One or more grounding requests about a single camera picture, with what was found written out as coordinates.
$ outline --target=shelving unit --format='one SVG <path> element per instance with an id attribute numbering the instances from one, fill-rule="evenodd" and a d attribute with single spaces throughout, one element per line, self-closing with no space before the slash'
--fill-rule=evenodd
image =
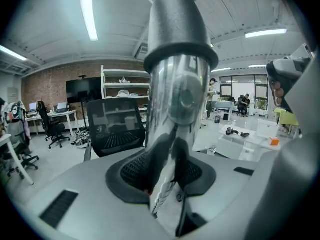
<path id="1" fill-rule="evenodd" d="M 107 89 L 123 89 L 126 90 L 127 88 L 146 88 L 148 89 L 150 87 L 149 83 L 108 83 L 107 78 L 122 78 L 122 77 L 128 77 L 128 78 L 144 78 L 149 79 L 150 75 L 141 70 L 127 70 L 127 69 L 104 69 L 104 66 L 101 66 L 101 94 L 103 99 L 113 99 L 115 97 L 108 97 L 107 98 Z M 130 96 L 129 98 L 132 99 L 145 99 L 145 102 L 148 102 L 148 95 L 142 95 L 142 96 Z M 146 112 L 148 108 L 143 107 L 139 108 L 139 111 Z M 125 112 L 131 112 L 131 110 L 122 110 L 122 111 L 106 111 L 105 115 L 111 115 L 115 113 L 125 113 Z M 143 119 L 143 126 L 144 128 L 147 127 L 147 119 Z"/>
<path id="2" fill-rule="evenodd" d="M 148 83 L 105 83 L 104 88 L 149 88 Z"/>

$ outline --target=transparent cylinder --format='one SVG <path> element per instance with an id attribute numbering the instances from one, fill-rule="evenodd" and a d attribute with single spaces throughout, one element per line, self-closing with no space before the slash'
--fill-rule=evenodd
<path id="1" fill-rule="evenodd" d="M 170 194 L 195 143 L 209 73 L 203 58 L 184 54 L 169 57 L 152 70 L 146 151 L 153 214 Z"/>

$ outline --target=white ceiling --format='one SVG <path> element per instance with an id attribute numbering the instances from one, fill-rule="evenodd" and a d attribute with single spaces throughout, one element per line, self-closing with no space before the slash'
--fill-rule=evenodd
<path id="1" fill-rule="evenodd" d="M 292 54 L 302 43 L 281 0 L 196 0 L 219 68 L 245 69 Z M 0 44 L 28 58 L 0 53 L 0 71 L 29 75 L 87 60 L 136 61 L 148 41 L 147 0 L 93 0 L 98 41 L 90 41 L 80 0 L 23 0 Z M 245 32 L 285 27 L 286 34 L 245 38 Z"/>

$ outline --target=chair backrest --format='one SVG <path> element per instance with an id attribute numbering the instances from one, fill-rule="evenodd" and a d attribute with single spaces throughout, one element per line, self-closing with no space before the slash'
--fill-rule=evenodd
<path id="1" fill-rule="evenodd" d="M 45 133 L 48 134 L 50 127 L 50 118 L 47 114 L 46 106 L 43 101 L 38 101 L 38 109 L 37 109 L 44 125 Z"/>
<path id="2" fill-rule="evenodd" d="M 92 148 L 99 157 L 142 147 L 146 131 L 134 98 L 106 98 L 86 105 Z"/>
<path id="3" fill-rule="evenodd" d="M 245 96 L 241 95 L 239 98 L 238 98 L 238 104 L 240 105 L 242 100 L 245 98 Z"/>
<path id="4" fill-rule="evenodd" d="M 24 123 L 21 120 L 9 123 L 7 125 L 7 130 L 8 134 L 11 134 L 10 141 L 12 144 L 21 142 L 27 145 Z"/>

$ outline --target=orange object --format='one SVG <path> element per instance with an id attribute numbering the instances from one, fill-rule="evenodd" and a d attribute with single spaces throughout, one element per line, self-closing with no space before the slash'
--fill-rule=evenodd
<path id="1" fill-rule="evenodd" d="M 271 146 L 278 146 L 279 145 L 279 139 L 278 138 L 269 138 L 269 144 Z"/>

